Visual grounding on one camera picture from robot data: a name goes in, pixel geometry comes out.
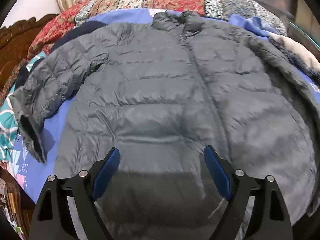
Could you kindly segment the teal white wavy pillow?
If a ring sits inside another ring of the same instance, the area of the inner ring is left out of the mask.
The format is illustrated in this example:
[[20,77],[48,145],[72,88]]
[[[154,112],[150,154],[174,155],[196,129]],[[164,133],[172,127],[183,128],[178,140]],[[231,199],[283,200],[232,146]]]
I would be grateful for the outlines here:
[[18,132],[18,124],[16,123],[9,99],[14,91],[13,84],[5,102],[1,106],[1,161],[3,162],[11,161],[14,142]]

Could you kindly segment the white black fleece garment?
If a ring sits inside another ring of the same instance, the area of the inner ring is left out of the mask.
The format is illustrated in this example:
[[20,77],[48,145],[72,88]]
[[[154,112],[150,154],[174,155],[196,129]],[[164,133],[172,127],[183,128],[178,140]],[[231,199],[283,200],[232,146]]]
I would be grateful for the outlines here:
[[310,51],[302,44],[283,35],[270,33],[268,39],[287,57],[292,65],[298,67],[304,74],[319,84],[320,64]]

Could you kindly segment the glass side table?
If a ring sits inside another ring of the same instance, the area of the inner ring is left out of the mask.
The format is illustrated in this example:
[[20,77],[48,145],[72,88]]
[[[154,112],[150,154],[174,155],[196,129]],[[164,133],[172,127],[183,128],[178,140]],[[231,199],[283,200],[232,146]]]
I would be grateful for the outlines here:
[[319,59],[319,0],[255,0],[278,16],[288,37],[301,43]]

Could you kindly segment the brown floral cloth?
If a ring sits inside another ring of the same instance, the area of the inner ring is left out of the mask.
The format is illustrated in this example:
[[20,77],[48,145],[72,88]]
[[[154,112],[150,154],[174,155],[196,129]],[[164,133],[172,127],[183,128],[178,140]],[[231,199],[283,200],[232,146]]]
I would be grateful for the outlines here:
[[1,88],[1,106],[5,102],[5,99],[9,94],[9,90],[12,88],[13,84],[16,82],[20,69],[22,67],[25,67],[27,64],[28,64],[28,61],[26,59],[22,59],[22,61],[12,69],[10,75],[8,76],[6,82],[4,83],[4,87]]

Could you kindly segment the navy knit garment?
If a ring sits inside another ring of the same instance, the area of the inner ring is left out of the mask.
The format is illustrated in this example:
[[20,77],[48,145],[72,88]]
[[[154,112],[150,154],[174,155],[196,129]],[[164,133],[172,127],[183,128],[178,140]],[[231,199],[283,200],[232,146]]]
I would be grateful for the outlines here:
[[[60,38],[53,47],[49,50],[49,53],[53,52],[63,44],[69,42],[70,40],[73,40],[79,36],[91,33],[92,31],[104,27],[106,24],[98,21],[88,21],[81,25],[80,27],[77,27],[71,31],[69,31],[66,35],[64,35],[62,38]],[[14,90],[21,87],[25,84],[28,76],[32,72],[32,70],[47,56],[47,54],[42,51],[38,53],[36,56],[34,56],[28,63],[23,63],[20,71],[18,73],[17,79],[14,84]]]

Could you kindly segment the red patchwork quilt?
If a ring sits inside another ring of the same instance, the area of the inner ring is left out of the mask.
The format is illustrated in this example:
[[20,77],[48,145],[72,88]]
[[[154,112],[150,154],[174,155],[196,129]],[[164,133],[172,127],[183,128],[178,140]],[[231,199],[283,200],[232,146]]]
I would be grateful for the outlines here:
[[287,35],[283,21],[254,0],[87,0],[62,11],[51,20],[33,40],[27,59],[31,60],[42,51],[48,53],[58,39],[90,17],[113,10],[139,8],[195,11],[202,16],[225,21],[232,14],[244,18],[258,17],[277,34]]

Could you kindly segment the carved wooden headboard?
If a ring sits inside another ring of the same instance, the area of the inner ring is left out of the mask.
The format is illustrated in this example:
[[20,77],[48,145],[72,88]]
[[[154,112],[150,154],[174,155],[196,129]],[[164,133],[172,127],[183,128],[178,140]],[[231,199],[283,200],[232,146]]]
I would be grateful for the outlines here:
[[1,88],[13,68],[27,58],[28,49],[41,29],[55,17],[55,14],[47,14],[38,21],[32,17],[1,28]]

